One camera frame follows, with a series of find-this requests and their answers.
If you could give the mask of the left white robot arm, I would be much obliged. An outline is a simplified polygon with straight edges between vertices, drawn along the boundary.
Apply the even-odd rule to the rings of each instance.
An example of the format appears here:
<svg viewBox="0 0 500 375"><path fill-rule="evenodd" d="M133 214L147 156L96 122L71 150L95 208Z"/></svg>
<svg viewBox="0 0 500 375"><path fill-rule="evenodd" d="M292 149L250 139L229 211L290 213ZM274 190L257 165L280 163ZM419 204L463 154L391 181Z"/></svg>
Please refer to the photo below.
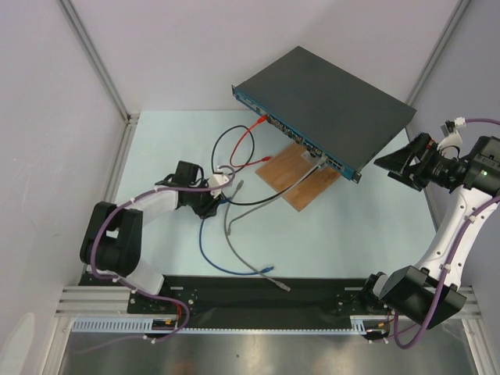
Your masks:
<svg viewBox="0 0 500 375"><path fill-rule="evenodd" d="M123 281L145 293L145 304L156 313L165 312L172 294L163 288L164 276L142 256L143 227L160 216L189 207L201 219L215 216L222 190L231 184L234 170L221 166L205 177L194 163L179 161L167 175L146 192L117 205L99 202L93 208L80 260L100 280Z"/></svg>

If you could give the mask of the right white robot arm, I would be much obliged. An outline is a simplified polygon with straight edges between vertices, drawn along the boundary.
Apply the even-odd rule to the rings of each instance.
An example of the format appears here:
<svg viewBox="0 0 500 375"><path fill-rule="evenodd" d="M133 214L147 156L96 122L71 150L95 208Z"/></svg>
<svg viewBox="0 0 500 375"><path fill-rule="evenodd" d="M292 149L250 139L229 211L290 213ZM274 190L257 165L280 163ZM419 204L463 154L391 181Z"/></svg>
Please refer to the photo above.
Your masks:
<svg viewBox="0 0 500 375"><path fill-rule="evenodd" d="M420 261L391 275L371 275L359 295L367 313L387 306L431 329L466 303L459 293L463 266L499 204L499 139L482 136L468 155L448 159L430 135L422 133L375 165L417 191L433 183L451 194L445 218Z"/></svg>

